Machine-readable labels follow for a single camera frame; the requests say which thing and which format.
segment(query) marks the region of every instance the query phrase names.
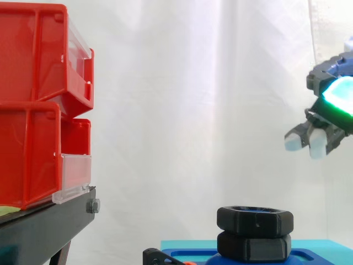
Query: black hex nut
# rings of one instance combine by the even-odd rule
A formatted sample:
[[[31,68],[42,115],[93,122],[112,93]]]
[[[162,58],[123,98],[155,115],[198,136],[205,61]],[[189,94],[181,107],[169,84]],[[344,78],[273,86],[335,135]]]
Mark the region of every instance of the black hex nut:
[[[272,208],[222,207],[217,211],[217,225],[237,236],[272,239],[293,231],[293,214]]]
[[[284,262],[291,253],[291,236],[255,239],[223,232],[218,235],[217,250],[240,262]]]

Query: metal nut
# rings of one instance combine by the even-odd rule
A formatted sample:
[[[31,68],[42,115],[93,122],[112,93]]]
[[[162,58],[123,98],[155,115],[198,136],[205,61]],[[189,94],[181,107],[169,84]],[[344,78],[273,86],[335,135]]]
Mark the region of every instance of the metal nut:
[[[100,210],[100,199],[90,199],[87,203],[86,212],[97,214]]]

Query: red plastic drawer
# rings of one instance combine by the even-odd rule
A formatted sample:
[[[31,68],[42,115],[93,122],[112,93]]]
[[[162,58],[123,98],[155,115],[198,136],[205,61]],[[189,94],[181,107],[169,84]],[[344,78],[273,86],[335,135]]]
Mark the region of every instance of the red plastic drawer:
[[[74,118],[93,108],[93,51],[60,4],[0,2],[1,101],[52,101]]]
[[[25,209],[52,194],[61,203],[88,191],[88,120],[61,120],[53,102],[0,102],[0,124],[0,206]]]

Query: blue base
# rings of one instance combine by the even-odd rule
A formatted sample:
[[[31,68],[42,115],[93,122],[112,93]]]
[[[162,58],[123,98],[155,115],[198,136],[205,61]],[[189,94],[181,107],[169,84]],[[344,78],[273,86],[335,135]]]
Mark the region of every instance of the blue base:
[[[211,258],[216,252],[215,248],[217,248],[216,240],[182,240],[182,241],[162,241],[161,249],[166,250],[168,248],[197,248],[199,252],[198,255],[189,255],[190,252],[186,255],[186,253],[181,253],[180,251],[176,253],[174,256],[176,259],[180,261],[194,261],[197,264],[205,264],[205,261]],[[305,248],[314,252],[317,256],[321,256],[326,259],[330,263],[318,263],[318,264],[334,264],[334,265],[348,265],[353,264],[353,250],[344,247],[340,244],[337,244],[331,240],[292,240],[292,248]],[[308,261],[301,262],[302,264],[313,264],[308,263]]]
[[[180,256],[193,257],[189,261],[194,261],[197,265],[246,265],[248,263],[233,261],[224,258],[217,253],[215,248],[171,248],[163,250],[163,252],[171,257],[177,258]],[[197,257],[211,256],[207,261],[195,261]],[[257,263],[257,265],[334,265],[333,263],[323,259],[310,250],[302,248],[292,249],[289,258],[282,263]]]

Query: black 3d printed nut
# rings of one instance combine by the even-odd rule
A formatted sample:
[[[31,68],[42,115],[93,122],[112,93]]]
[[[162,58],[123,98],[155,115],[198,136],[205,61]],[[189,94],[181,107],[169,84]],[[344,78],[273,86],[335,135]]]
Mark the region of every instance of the black 3d printed nut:
[[[293,231],[293,214],[271,208],[222,207],[217,211],[217,225],[237,236],[272,239]]]
[[[291,236],[255,239],[223,232],[218,235],[217,250],[240,262],[284,262],[291,253]]]

